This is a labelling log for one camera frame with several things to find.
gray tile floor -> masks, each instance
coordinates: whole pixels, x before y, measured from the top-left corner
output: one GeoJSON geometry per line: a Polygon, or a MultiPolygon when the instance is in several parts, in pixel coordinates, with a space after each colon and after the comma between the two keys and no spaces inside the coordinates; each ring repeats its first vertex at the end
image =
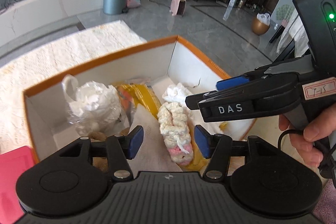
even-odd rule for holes
{"type": "Polygon", "coordinates": [[[171,0],[141,1],[141,7],[130,9],[126,14],[108,16],[102,10],[97,10],[41,28],[38,34],[31,35],[39,37],[36,40],[23,42],[23,38],[19,38],[15,41],[15,45],[19,47],[13,48],[13,43],[0,49],[0,66],[34,48],[83,28],[119,19],[124,20],[134,32],[147,40],[177,34],[185,37],[231,76],[267,65],[277,57],[277,43],[268,43],[275,30],[270,29],[260,37],[255,35],[251,31],[253,16],[243,9],[233,9],[229,19],[224,21],[222,17],[226,8],[216,5],[212,0],[187,0],[183,17],[173,17],[170,14],[171,0]],[[55,30],[62,25],[65,26],[61,30],[48,34],[48,30],[55,30]]]}

blue gripper pad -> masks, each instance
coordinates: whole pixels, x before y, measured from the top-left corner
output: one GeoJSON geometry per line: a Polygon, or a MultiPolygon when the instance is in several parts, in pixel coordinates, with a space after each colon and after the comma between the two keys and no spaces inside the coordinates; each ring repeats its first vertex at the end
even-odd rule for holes
{"type": "Polygon", "coordinates": [[[248,78],[245,78],[244,76],[237,76],[237,77],[233,77],[233,78],[230,78],[230,79],[227,79],[227,80],[218,81],[217,84],[216,84],[216,89],[217,90],[226,90],[226,89],[232,88],[234,86],[245,84],[249,81],[250,80],[248,78]]]}
{"type": "Polygon", "coordinates": [[[143,141],[143,127],[137,126],[130,132],[130,134],[132,134],[134,130],[136,130],[136,133],[133,136],[131,143],[129,145],[128,157],[127,157],[128,159],[135,158],[143,141]]]}
{"type": "Polygon", "coordinates": [[[208,136],[198,126],[195,126],[194,138],[195,138],[195,142],[196,142],[200,152],[202,153],[203,157],[206,158],[206,159],[209,159],[211,157],[211,155],[210,155],[210,140],[209,140],[208,136]]]}

golden pot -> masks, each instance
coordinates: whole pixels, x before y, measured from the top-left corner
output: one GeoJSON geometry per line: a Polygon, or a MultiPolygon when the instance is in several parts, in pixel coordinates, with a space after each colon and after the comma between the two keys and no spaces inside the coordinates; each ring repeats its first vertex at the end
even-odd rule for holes
{"type": "Polygon", "coordinates": [[[262,35],[265,34],[268,30],[269,30],[268,25],[262,23],[259,19],[257,19],[256,17],[253,19],[252,21],[252,31],[256,34],[256,35],[262,35]]]}

finger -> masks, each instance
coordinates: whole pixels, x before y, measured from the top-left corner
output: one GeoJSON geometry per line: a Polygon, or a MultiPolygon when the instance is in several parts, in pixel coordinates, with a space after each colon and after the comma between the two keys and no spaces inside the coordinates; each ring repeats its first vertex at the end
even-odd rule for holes
{"type": "Polygon", "coordinates": [[[289,120],[284,115],[279,115],[279,129],[285,131],[289,127],[289,120]]]}
{"type": "Polygon", "coordinates": [[[291,140],[293,147],[298,150],[310,152],[313,148],[313,143],[307,142],[301,135],[289,134],[289,139],[291,140]]]}
{"type": "Polygon", "coordinates": [[[317,150],[313,147],[313,149],[310,152],[304,151],[304,150],[297,150],[299,155],[303,158],[304,162],[308,165],[312,165],[312,163],[320,165],[321,161],[323,160],[323,154],[321,151],[317,150]]]}
{"type": "Polygon", "coordinates": [[[309,142],[314,142],[329,136],[336,130],[336,104],[324,110],[304,130],[303,136],[309,142]]]}

gray ribbed panel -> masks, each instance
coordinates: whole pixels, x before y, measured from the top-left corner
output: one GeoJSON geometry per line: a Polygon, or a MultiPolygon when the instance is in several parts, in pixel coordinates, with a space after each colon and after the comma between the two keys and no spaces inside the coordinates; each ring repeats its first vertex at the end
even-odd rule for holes
{"type": "Polygon", "coordinates": [[[239,207],[224,186],[199,179],[198,173],[142,172],[116,184],[92,210],[67,219],[25,215],[19,224],[318,224],[313,215],[294,220],[265,219],[239,207]]]}

